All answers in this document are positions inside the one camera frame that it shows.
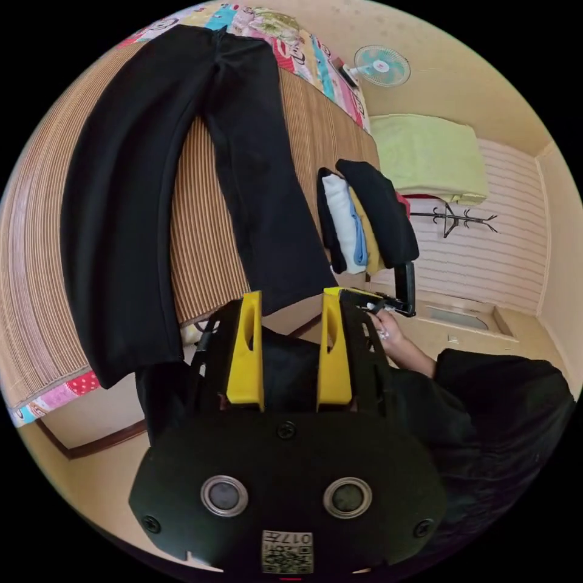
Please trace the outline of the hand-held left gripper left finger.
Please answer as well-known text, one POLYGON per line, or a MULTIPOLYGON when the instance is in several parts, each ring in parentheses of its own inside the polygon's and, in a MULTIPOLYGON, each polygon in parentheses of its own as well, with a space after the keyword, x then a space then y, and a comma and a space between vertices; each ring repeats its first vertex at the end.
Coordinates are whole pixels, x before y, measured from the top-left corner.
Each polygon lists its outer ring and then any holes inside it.
POLYGON ((264 411, 261 301, 260 291, 242 298, 226 396, 233 406, 264 411))

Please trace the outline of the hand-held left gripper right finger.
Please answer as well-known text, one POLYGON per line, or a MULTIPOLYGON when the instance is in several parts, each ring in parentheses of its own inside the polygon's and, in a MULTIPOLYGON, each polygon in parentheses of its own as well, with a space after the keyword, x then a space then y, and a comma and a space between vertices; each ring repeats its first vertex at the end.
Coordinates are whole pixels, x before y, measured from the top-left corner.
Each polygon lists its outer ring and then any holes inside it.
POLYGON ((322 296, 317 410, 344 407, 352 401, 347 341, 340 303, 341 287, 325 288, 322 296))

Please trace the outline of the person's right hand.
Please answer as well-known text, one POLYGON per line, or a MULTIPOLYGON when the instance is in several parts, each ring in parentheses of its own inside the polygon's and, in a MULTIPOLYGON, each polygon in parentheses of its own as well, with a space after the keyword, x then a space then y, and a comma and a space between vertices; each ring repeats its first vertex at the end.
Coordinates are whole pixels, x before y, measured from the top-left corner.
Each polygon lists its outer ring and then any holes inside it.
POLYGON ((391 311, 385 309, 381 309, 376 314, 369 312, 368 315, 377 331, 385 354, 391 356, 405 340, 396 318, 391 311))

